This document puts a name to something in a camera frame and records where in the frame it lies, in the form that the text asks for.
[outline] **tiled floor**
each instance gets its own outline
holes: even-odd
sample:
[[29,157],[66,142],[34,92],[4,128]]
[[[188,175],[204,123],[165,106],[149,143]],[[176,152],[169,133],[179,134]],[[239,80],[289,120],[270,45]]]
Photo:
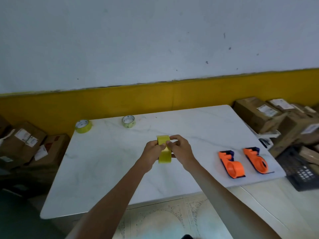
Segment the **tiled floor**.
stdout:
[[[36,197],[30,202],[40,210],[44,200]],[[82,215],[55,218],[52,222],[67,234]],[[232,238],[204,194],[127,209],[113,238],[179,239],[185,234],[202,239]]]

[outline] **white table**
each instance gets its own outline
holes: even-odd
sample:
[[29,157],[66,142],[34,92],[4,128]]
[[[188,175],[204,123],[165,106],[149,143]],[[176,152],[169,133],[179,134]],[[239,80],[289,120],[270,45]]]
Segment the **white table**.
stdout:
[[[122,117],[92,120],[92,129],[74,133],[41,211],[50,219],[89,211],[110,191],[141,155],[145,144],[157,135],[181,134],[193,153],[222,185],[231,187],[284,177],[285,172],[228,105],[136,115],[136,125],[124,128]],[[260,155],[274,173],[261,175],[242,149],[259,147]],[[233,150],[246,177],[230,178],[218,152]],[[192,176],[172,159],[155,163],[142,179],[130,205],[201,191]]]

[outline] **packing tape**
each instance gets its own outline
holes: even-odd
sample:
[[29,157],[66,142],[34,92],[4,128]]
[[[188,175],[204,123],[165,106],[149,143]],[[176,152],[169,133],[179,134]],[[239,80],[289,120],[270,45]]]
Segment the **packing tape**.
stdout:
[[90,131],[91,128],[92,128],[92,122],[88,119],[79,120],[75,124],[75,130],[78,133],[86,133],[86,132]]
[[136,123],[136,121],[135,121],[134,116],[128,115],[128,116],[124,116],[122,118],[122,125],[125,128],[132,128],[132,127],[134,127],[135,123]]
[[[170,141],[168,135],[157,136],[157,141],[159,145],[165,143],[166,141]],[[159,163],[170,163],[172,161],[172,151],[166,145],[166,148],[159,155]]]

